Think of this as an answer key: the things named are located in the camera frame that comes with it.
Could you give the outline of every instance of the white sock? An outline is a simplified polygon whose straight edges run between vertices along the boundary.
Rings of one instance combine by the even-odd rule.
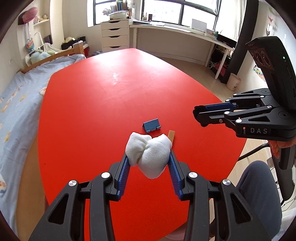
[[[128,143],[126,144],[126,155],[131,167],[138,164],[147,142],[151,139],[152,137],[150,135],[141,135],[135,132],[130,135]]]
[[[132,167],[138,164],[146,177],[154,179],[164,171],[172,143],[165,134],[149,137],[133,132],[126,145],[126,155]]]

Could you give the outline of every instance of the desk leg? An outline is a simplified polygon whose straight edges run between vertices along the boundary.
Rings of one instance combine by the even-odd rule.
[[[226,59],[226,56],[227,56],[228,53],[229,53],[229,49],[226,49],[225,52],[224,52],[223,58],[222,58],[222,60],[221,60],[221,64],[220,64],[220,66],[219,66],[219,68],[218,68],[217,74],[216,74],[216,76],[215,76],[215,79],[218,78],[218,76],[219,76],[219,74],[220,74],[220,71],[221,71],[221,69],[222,69],[222,67],[223,67],[223,64],[224,64],[224,62],[225,62],[225,59]]]
[[[137,30],[138,28],[133,28],[133,48],[137,48]]]
[[[211,48],[210,48],[210,51],[209,51],[209,55],[207,56],[207,61],[205,62],[205,67],[207,67],[209,65],[209,61],[210,61],[210,58],[211,58],[211,55],[212,55],[214,46],[215,46],[215,44],[212,43]]]

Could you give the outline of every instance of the white desk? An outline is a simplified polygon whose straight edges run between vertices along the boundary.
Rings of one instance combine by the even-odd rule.
[[[162,30],[167,30],[167,31],[172,31],[172,32],[187,34],[187,35],[190,35],[190,36],[193,36],[193,37],[196,37],[196,38],[200,38],[200,39],[204,39],[206,41],[211,42],[212,45],[211,45],[211,48],[210,48],[210,51],[209,51],[207,60],[205,62],[205,67],[208,66],[208,63],[209,63],[209,60],[210,60],[210,57],[211,57],[211,54],[213,52],[213,49],[214,49],[215,44],[224,47],[225,48],[225,52],[224,52],[223,58],[221,60],[221,64],[220,64],[220,66],[218,68],[218,71],[216,73],[215,79],[217,79],[218,76],[219,76],[219,74],[220,74],[220,71],[221,71],[222,66],[223,66],[223,64],[225,62],[225,59],[226,59],[227,54],[229,53],[230,50],[233,50],[231,47],[225,45],[224,43],[222,43],[220,41],[217,41],[216,39],[207,37],[207,36],[202,35],[202,34],[195,33],[195,32],[190,31],[190,30],[182,29],[182,28],[176,28],[176,27],[171,27],[171,26],[151,25],[151,24],[131,24],[129,27],[130,28],[133,28],[133,44],[132,44],[133,48],[137,48],[137,30],[138,30],[138,28],[162,29]]]

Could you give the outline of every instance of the books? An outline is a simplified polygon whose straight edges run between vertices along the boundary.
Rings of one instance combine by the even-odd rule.
[[[121,11],[121,10],[128,10],[127,1],[116,1],[116,11]]]
[[[111,11],[112,11],[112,12],[116,12],[116,11],[117,11],[117,9],[116,9],[116,6],[115,6],[115,5],[112,5],[112,6],[111,6]]]

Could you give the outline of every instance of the window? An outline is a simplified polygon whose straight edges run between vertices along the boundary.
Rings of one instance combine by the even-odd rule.
[[[143,0],[143,15],[152,14],[153,21],[191,27],[192,19],[207,23],[215,29],[221,0]]]
[[[93,11],[94,11],[94,25],[100,24],[101,22],[109,21],[110,17],[103,14],[105,8],[111,9],[111,6],[116,5],[116,0],[93,0]]]

